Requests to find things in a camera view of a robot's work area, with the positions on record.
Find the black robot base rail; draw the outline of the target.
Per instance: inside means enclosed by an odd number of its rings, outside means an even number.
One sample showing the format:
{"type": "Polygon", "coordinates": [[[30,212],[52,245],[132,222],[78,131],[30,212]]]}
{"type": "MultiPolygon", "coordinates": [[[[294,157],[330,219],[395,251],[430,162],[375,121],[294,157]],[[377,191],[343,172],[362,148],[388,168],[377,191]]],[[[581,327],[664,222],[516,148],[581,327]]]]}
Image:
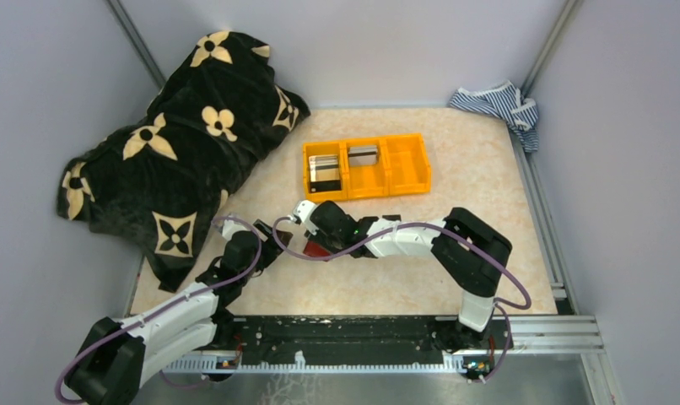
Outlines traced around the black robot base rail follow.
{"type": "Polygon", "coordinates": [[[484,332],[455,316],[245,316],[224,325],[208,349],[240,354],[242,365],[439,365],[463,349],[485,352],[506,342],[505,320],[484,332]]]}

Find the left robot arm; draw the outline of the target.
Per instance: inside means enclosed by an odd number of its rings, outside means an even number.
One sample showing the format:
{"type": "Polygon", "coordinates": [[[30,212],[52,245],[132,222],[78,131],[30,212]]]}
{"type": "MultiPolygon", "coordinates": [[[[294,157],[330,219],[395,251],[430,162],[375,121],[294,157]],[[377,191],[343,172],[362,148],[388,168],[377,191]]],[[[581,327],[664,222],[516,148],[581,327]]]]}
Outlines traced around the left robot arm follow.
{"type": "Polygon", "coordinates": [[[260,219],[248,224],[226,217],[221,234],[224,253],[178,294],[136,316],[97,321],[57,385],[86,404],[128,404],[152,376],[185,354],[232,344],[228,306],[283,250],[260,219]]]}

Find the red leather card holder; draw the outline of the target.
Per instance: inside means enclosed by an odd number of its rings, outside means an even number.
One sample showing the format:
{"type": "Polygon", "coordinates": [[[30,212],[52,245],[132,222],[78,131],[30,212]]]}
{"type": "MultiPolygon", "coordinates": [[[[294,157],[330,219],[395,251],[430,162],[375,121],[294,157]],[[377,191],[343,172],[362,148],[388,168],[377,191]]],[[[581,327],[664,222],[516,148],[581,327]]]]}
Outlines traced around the red leather card holder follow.
{"type": "Polygon", "coordinates": [[[329,262],[333,257],[332,252],[312,240],[306,241],[302,253],[311,258],[318,258],[323,262],[329,262]]]}

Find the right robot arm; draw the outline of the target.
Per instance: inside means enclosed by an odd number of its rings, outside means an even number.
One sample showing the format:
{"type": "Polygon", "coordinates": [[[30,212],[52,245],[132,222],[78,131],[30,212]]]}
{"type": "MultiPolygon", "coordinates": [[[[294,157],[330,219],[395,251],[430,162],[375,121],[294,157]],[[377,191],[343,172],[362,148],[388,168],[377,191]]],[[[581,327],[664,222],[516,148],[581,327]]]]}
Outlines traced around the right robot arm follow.
{"type": "Polygon", "coordinates": [[[513,249],[496,229],[465,208],[428,223],[398,215],[354,219],[335,202],[299,202],[290,215],[308,240],[329,255],[354,258],[431,257],[462,288],[457,336],[469,348],[488,340],[489,320],[504,267],[513,249]]]}

